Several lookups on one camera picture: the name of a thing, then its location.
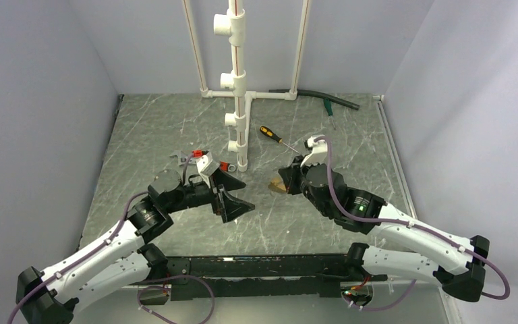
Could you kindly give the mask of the large brass padlock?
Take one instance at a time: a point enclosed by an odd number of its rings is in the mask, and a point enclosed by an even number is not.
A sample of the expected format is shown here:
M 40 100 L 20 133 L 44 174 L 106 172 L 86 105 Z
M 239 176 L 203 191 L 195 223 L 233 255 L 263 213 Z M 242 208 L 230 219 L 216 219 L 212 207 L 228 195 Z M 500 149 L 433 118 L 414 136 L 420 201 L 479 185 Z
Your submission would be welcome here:
M 268 189 L 276 193 L 287 193 L 287 187 L 281 178 L 273 178 L 268 184 Z

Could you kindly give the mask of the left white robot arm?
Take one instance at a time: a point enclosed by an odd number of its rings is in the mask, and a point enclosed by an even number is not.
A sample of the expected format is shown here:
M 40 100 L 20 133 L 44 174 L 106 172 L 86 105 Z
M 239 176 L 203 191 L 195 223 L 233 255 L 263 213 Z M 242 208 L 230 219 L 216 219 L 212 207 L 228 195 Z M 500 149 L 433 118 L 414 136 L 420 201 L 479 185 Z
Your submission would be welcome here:
M 22 271 L 8 323 L 18 313 L 28 323 L 70 323 L 78 311 L 123 286 L 162 281 L 169 274 L 168 260 L 153 240 L 173 225 L 172 213 L 209 205 L 227 223 L 254 210 L 231 195 L 245 182 L 221 169 L 199 178 L 185 182 L 176 171 L 161 171 L 147 190 L 129 198 L 102 236 L 45 269 Z

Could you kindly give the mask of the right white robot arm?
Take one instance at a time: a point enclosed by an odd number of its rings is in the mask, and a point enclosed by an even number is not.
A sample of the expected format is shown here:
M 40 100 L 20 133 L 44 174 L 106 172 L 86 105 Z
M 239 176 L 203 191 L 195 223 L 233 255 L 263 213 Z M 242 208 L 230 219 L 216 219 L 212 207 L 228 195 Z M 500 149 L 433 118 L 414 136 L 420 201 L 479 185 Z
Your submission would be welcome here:
M 462 238 L 417 221 L 371 192 L 351 188 L 343 176 L 325 164 L 292 163 L 278 170 L 288 194 L 304 195 L 323 217 L 344 230 L 384 238 L 402 246 L 387 250 L 353 243 L 345 259 L 345 272 L 353 280 L 365 276 L 394 275 L 434 284 L 466 302 L 480 300 L 490 242 L 483 236 Z

